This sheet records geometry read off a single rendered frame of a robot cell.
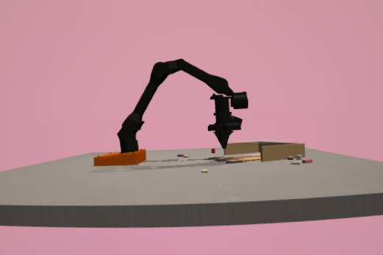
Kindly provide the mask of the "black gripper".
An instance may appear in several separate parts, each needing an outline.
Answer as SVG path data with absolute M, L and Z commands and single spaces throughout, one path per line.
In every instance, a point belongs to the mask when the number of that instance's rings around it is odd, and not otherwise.
M 217 139 L 219 140 L 223 149 L 227 148 L 227 142 L 230 137 L 230 134 L 233 133 L 233 130 L 241 130 L 241 124 L 230 122 L 230 112 L 229 109 L 216 110 L 214 113 L 216 123 L 214 125 L 208 126 L 208 131 L 214 131 Z

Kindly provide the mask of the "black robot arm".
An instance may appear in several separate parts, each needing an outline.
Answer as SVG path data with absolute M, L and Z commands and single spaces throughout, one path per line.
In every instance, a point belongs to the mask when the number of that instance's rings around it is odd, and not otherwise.
M 229 87 L 228 81 L 217 75 L 209 74 L 197 67 L 189 64 L 183 59 L 172 60 L 167 62 L 158 62 L 154 65 L 151 72 L 150 80 L 145 87 L 137 106 L 134 111 L 126 118 L 122 124 L 122 128 L 117 136 L 120 139 L 121 153 L 132 153 L 138 151 L 138 143 L 136 140 L 136 132 L 141 129 L 144 121 L 142 115 L 144 114 L 149 102 L 151 101 L 158 86 L 166 79 L 169 74 L 177 71 L 185 71 L 188 74 L 196 77 L 197 79 L 208 84 L 211 89 L 219 95 L 213 93 L 210 99 L 215 100 L 215 110 L 230 109 L 243 109 L 248 108 L 248 99 L 246 91 L 235 92 Z M 224 95 L 231 97 L 224 97 Z M 230 99 L 230 101 L 229 101 Z

